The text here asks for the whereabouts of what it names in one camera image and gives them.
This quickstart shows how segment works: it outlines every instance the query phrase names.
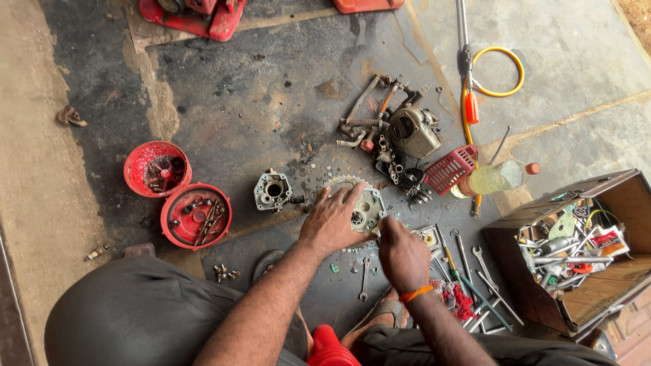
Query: dark gray pants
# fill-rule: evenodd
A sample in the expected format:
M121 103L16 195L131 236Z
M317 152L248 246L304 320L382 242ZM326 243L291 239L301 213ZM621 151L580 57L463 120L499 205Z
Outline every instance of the dark gray pants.
M45 330L49 366L191 365L241 295L152 257L115 260L80 279L52 309ZM477 339L502 365L614 365L570 343ZM363 365L434 364L419 330L374 326L352 352ZM295 315L278 364L303 366L306 355L305 328Z

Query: plastic bottle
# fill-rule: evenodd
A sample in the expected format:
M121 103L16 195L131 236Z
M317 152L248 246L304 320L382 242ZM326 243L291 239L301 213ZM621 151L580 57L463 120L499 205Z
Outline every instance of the plastic bottle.
M527 183L529 177L540 173L537 163L526 164L509 159L497 165L479 167L452 187L450 192L459 198L488 195L497 191L512 190Z

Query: man's left hand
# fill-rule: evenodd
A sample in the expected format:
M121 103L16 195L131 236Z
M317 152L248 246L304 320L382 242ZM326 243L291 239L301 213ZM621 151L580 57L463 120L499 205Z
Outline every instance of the man's left hand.
M325 187L303 223L297 245L309 246L322 258L356 243L375 239L371 232L357 232L350 227L355 203L366 185L357 183L352 188L341 188L332 197Z

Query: red rag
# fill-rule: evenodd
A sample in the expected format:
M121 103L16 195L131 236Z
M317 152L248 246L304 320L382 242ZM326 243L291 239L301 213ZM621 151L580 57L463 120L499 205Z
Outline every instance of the red rag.
M477 314L474 314L470 310L470 305L473 304L473 300L468 296L464 295L464 292L461 291L461 286L454 286L454 297L456 299L456 311L454 316L461 321L466 321L468 319L477 318Z

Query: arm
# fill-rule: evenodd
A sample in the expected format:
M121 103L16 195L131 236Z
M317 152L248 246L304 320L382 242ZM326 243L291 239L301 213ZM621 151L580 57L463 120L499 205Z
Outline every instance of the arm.
M414 234L389 216L382 220L382 269L400 295L429 284L430 251ZM437 362L443 365L495 365L470 333L430 291L406 304L421 327Z
M350 228L363 184L328 198L327 187L287 254L242 297L193 366L275 365L292 315L317 267L332 252L374 237Z

